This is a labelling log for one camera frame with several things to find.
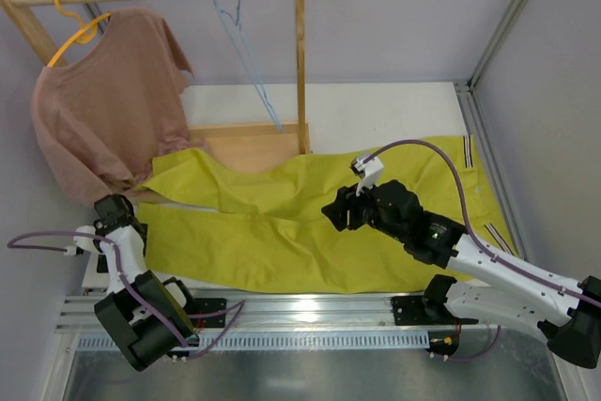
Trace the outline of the light blue wire hanger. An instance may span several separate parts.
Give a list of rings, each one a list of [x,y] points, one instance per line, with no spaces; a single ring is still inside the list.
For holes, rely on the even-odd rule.
[[[239,58],[247,77],[261,100],[263,107],[268,113],[271,123],[278,132],[284,131],[283,123],[273,107],[270,96],[264,84],[261,68],[259,67],[254,49],[243,28],[241,17],[241,0],[236,0],[234,12],[228,11],[219,0],[213,0],[213,6],[223,26],[223,30],[229,38],[230,43]]]

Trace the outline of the yellow-green trousers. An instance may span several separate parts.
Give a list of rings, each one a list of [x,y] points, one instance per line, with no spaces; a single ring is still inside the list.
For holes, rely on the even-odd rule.
[[[468,135],[426,137],[381,155],[427,210],[470,224],[485,241],[515,251],[500,206]],[[321,213],[354,184],[351,154],[301,155],[267,172],[230,170],[188,149],[156,159],[141,203],[146,264],[204,283],[262,293],[416,292],[439,273],[397,241],[364,226],[337,231]]]

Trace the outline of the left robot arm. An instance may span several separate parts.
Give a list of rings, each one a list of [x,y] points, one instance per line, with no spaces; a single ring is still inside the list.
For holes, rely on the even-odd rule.
[[[108,195],[94,204],[92,243],[106,260],[109,285],[94,312],[131,367],[143,371],[194,335],[185,308],[193,302],[177,278],[161,281],[146,267],[146,226],[130,201]]]

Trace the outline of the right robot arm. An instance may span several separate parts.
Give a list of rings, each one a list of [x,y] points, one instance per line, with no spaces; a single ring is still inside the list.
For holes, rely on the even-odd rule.
[[[500,251],[465,225],[424,209],[396,180],[362,191],[342,187],[321,211],[339,231],[368,225],[442,270],[421,297],[431,322],[494,324],[541,341],[573,365],[597,366],[599,279],[562,277]]]

